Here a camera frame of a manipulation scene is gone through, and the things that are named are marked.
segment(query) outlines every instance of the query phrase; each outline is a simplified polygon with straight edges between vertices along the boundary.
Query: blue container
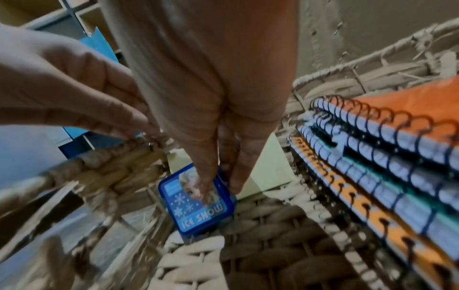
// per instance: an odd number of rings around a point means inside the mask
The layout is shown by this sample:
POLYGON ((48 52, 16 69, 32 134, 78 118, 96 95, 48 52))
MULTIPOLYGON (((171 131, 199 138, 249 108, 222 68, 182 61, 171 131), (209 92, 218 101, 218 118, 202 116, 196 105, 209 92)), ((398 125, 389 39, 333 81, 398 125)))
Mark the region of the blue container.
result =
POLYGON ((177 171, 159 183, 159 193, 183 237, 196 237, 233 215, 235 197, 231 197, 221 172, 213 181, 208 204, 193 199, 197 188, 196 168, 193 164, 177 171))

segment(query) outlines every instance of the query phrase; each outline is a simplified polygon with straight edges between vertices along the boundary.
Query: woven basket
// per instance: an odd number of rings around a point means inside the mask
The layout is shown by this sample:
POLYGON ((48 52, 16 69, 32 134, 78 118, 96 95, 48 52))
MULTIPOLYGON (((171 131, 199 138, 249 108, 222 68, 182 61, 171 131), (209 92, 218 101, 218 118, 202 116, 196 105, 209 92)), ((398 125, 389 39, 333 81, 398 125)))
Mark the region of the woven basket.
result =
MULTIPOLYGON (((459 19, 434 25, 366 57, 297 79, 276 133, 283 147, 308 115, 309 100, 326 94, 381 95, 457 73, 459 19)), ((397 260, 340 200, 308 175, 296 153, 286 152, 296 181, 238 202, 233 217, 189 245, 175 231, 156 192, 168 174, 164 155, 143 139, 94 150, 38 177, 0 191, 8 217, 43 192, 57 191, 0 249, 0 261, 32 243, 41 221, 68 194, 76 194, 100 223, 71 245, 58 237, 41 242, 35 259, 12 289, 424 289, 427 285, 397 260), (123 215, 151 207, 142 231, 123 215), (91 252, 114 224, 135 238, 105 269, 91 252)))

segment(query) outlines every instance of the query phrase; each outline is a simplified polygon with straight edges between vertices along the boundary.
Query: elsa picture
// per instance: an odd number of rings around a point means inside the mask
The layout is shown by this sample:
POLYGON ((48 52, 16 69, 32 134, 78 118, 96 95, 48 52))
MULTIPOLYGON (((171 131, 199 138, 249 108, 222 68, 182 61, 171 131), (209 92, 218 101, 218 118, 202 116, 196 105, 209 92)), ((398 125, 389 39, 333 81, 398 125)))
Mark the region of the elsa picture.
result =
MULTIPOLYGON (((196 168, 192 167, 187 171, 179 174, 178 181, 180 186, 182 186, 183 191, 188 194, 188 196, 195 200, 200 200, 201 192, 199 191, 199 176, 197 174, 196 168)), ((202 202, 206 205, 213 204, 220 200, 219 195, 215 185, 212 184, 209 188, 209 192, 205 194, 205 200, 202 202)))

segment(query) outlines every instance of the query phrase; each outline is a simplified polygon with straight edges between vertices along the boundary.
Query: hand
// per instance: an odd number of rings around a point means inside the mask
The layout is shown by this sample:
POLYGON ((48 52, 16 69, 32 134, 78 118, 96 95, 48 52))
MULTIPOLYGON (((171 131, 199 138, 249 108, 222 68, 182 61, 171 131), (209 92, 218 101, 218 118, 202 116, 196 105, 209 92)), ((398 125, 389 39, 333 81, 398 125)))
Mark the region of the hand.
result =
POLYGON ((80 127, 131 138, 159 129, 131 71, 80 42, 0 24, 0 125, 80 127))
POLYGON ((237 194, 279 125, 295 77, 297 0, 100 0, 161 128, 237 194))

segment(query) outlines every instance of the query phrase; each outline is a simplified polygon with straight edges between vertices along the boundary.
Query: stack of notebooks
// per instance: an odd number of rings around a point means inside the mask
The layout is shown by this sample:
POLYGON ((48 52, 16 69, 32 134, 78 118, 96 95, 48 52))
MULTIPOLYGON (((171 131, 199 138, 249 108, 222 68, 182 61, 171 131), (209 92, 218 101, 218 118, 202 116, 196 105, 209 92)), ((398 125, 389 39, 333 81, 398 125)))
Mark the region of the stack of notebooks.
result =
POLYGON ((459 289, 459 77, 320 97, 292 149, 434 289, 459 289))

